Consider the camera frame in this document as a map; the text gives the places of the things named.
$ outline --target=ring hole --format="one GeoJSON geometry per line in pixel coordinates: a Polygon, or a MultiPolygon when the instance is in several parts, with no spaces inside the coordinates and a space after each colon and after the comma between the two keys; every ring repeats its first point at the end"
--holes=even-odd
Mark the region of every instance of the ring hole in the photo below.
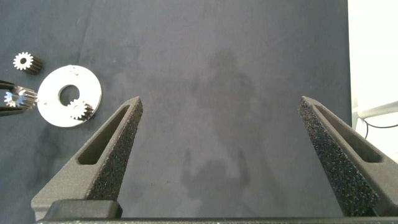
{"type": "Polygon", "coordinates": [[[59,93],[59,100],[63,106],[68,106],[70,102],[79,99],[79,97],[79,89],[74,85],[65,86],[59,93]]]}

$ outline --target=flat washer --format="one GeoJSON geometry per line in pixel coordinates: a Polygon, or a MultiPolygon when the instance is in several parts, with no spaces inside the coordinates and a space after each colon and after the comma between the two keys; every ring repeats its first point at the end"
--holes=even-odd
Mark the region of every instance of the flat washer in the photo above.
{"type": "Polygon", "coordinates": [[[62,90],[70,85],[79,89],[79,99],[93,108],[93,114],[101,102],[101,84],[97,77],[87,68],[68,65],[56,69],[42,82],[37,97],[37,108],[43,118],[58,127],[73,127],[85,121],[71,118],[70,110],[60,101],[62,90]]]}

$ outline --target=cable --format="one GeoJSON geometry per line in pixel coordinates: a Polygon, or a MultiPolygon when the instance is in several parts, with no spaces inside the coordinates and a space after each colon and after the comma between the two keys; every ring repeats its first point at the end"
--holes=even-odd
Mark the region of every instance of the cable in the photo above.
{"type": "Polygon", "coordinates": [[[375,125],[373,125],[373,124],[369,124],[367,121],[365,121],[365,119],[363,119],[363,121],[366,123],[366,135],[365,135],[365,139],[368,137],[369,126],[370,126],[370,127],[374,127],[374,128],[394,128],[394,127],[398,127],[398,124],[395,124],[395,125],[392,125],[392,126],[380,127],[380,126],[375,126],[375,125]]]}

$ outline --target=spur gear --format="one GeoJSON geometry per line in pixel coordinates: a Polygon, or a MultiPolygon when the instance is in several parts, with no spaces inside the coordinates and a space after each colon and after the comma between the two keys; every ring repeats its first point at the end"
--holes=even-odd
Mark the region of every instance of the spur gear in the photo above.
{"type": "Polygon", "coordinates": [[[22,52],[15,56],[14,67],[25,73],[34,75],[42,68],[42,61],[28,52],[22,52]]]}
{"type": "Polygon", "coordinates": [[[73,100],[68,105],[71,111],[71,118],[75,120],[88,120],[93,114],[93,108],[86,102],[80,100],[73,100]]]}
{"type": "Polygon", "coordinates": [[[15,86],[12,91],[7,91],[5,100],[7,106],[32,109],[37,102],[37,93],[34,90],[15,86]]]}

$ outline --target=black foam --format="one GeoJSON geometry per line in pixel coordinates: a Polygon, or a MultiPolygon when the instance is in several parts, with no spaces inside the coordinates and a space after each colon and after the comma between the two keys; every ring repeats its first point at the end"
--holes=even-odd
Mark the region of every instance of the black foam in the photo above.
{"type": "Polygon", "coordinates": [[[321,122],[319,108],[333,114],[315,100],[303,97],[300,102],[299,113],[313,147],[343,213],[350,217],[366,215],[379,196],[327,130],[326,126],[331,124],[321,122]]]}

